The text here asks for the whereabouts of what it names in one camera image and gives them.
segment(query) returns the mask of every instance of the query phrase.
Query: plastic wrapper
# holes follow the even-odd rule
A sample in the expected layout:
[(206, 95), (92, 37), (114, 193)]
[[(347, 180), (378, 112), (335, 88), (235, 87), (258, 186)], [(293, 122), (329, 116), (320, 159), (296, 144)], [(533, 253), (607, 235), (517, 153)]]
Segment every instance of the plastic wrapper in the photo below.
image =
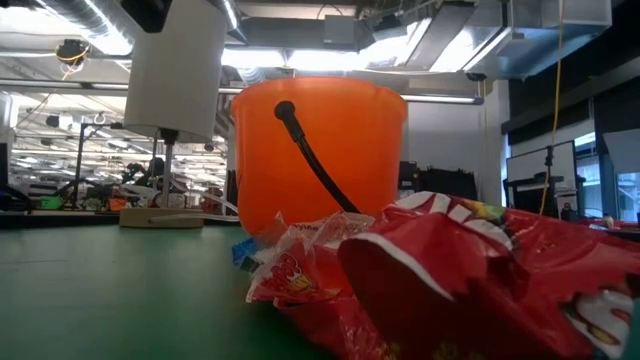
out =
[(353, 295), (337, 249), (374, 219), (338, 213), (314, 223), (281, 223), (256, 236), (275, 246), (255, 253), (263, 264), (253, 273), (247, 301), (272, 301), (313, 343), (344, 359), (390, 358), (390, 349)]
[(640, 296), (638, 244), (442, 194), (387, 207), (338, 257), (400, 359), (618, 359)]
[(351, 294), (338, 263), (340, 242), (366, 230), (373, 218), (337, 213), (314, 223), (288, 227), (268, 257), (256, 254), (264, 264), (253, 274), (247, 301), (307, 303)]

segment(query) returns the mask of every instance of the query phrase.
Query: black bucket handle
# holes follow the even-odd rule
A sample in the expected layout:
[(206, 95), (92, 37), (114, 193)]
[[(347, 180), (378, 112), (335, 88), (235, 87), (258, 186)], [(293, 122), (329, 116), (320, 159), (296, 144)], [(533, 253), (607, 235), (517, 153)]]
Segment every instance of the black bucket handle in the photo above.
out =
[(276, 105), (275, 109), (276, 118), (282, 120), (284, 122), (284, 126), (287, 128), (287, 132), (291, 136), (291, 139), (294, 143), (298, 145), (302, 156), (313, 170), (313, 173), (316, 174), (316, 177), (325, 189), (331, 194), (331, 196), (340, 204), (342, 209), (346, 212), (351, 213), (360, 213), (358, 208), (347, 198), (347, 196), (340, 190), (338, 185), (331, 179), (331, 176), (324, 169), (320, 160), (316, 157), (315, 153), (309, 146), (307, 139), (304, 134), (304, 130), (302, 130), (302, 126), (300, 126), (300, 122), (296, 118), (295, 111), (296, 108), (291, 101), (281, 101)]

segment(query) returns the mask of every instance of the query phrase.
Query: green table surface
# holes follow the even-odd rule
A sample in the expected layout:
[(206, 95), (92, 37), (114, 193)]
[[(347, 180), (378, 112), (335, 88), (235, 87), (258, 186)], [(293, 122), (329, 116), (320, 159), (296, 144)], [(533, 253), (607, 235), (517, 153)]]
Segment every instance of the green table surface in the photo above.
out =
[(240, 228), (0, 231), (0, 359), (326, 359), (231, 264)]

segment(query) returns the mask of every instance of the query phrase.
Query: window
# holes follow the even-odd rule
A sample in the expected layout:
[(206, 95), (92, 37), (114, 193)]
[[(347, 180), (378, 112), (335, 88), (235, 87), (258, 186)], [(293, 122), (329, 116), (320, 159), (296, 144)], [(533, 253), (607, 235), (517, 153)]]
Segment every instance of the window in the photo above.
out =
[(640, 212), (640, 173), (618, 174), (620, 220), (638, 221)]
[(576, 167), (582, 183), (581, 203), (586, 217), (603, 216), (602, 188), (600, 186), (600, 161), (596, 153), (595, 133), (589, 133), (575, 139)]
[(578, 159), (578, 175), (584, 178), (582, 183), (583, 215), (601, 218), (602, 188), (600, 187), (600, 163), (598, 156)]

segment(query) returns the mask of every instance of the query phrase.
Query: bucket rim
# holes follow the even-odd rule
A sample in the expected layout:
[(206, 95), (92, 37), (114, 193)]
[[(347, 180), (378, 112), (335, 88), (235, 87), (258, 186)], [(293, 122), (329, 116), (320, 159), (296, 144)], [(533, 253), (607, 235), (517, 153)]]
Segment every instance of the bucket rim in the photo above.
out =
[(273, 79), (273, 80), (263, 81), (258, 84), (250, 85), (249, 87), (246, 87), (245, 89), (243, 89), (240, 92), (240, 94), (234, 97), (231, 103), (231, 115), (235, 115), (236, 108), (239, 106), (237, 104), (239, 102), (242, 102), (245, 97), (249, 96), (251, 93), (255, 92), (257, 89), (262, 89), (263, 87), (267, 87), (267, 86), (277, 86), (277, 84), (279, 83), (322, 81), (322, 80), (340, 81), (344, 83), (358, 83), (359, 85), (365, 85), (371, 88), (375, 88), (378, 91), (385, 92), (391, 95), (389, 99), (391, 99), (392, 101), (397, 101), (399, 104), (402, 105), (403, 112), (404, 112), (403, 117), (405, 119), (407, 117), (407, 113), (408, 113), (407, 103), (397, 92), (389, 89), (388, 87), (378, 85), (366, 79), (358, 79), (358, 78), (342, 77), (342, 76), (305, 76), (305, 77), (299, 77), (299, 78)]

